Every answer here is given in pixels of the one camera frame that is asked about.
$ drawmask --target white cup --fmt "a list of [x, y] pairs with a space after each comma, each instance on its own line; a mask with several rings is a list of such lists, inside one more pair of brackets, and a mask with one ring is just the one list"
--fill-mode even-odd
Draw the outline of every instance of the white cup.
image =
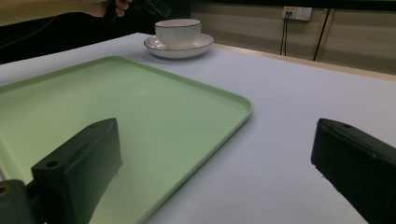
[[155, 34], [169, 49], [187, 49], [201, 35], [198, 20], [178, 19], [155, 23]]

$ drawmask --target human hand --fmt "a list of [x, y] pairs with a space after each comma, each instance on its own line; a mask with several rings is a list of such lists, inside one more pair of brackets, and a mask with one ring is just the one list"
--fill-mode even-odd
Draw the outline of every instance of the human hand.
[[[122, 17], [132, 1], [133, 0], [114, 0], [117, 16]], [[94, 17], [104, 17], [107, 6], [110, 4], [111, 0], [81, 0], [81, 2], [85, 3], [81, 8], [81, 12]]]

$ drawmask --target green tray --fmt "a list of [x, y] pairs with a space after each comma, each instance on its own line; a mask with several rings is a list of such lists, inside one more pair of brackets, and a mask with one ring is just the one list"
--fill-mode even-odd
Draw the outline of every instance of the green tray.
[[141, 223], [250, 116], [246, 98], [108, 57], [0, 88], [0, 167], [30, 168], [75, 133], [117, 118], [123, 165], [91, 223]]

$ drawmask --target white saucer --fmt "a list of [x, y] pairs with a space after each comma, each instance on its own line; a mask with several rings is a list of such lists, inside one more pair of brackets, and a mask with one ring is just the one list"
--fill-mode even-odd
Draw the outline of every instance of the white saucer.
[[157, 36], [149, 37], [145, 40], [145, 46], [148, 51], [154, 55], [169, 59], [190, 58], [205, 53], [210, 49], [214, 39], [210, 35], [201, 34], [197, 41], [190, 47], [185, 49], [169, 49], [165, 44], [157, 38]]

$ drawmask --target tabletop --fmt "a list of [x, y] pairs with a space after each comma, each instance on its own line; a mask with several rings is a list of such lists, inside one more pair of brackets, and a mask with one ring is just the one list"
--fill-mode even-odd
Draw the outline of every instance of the tabletop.
[[310, 155], [319, 118], [395, 147], [395, 77], [222, 46], [163, 59], [148, 53], [148, 37], [2, 64], [0, 86], [118, 55], [247, 97], [254, 104], [247, 123], [145, 223], [366, 223]]

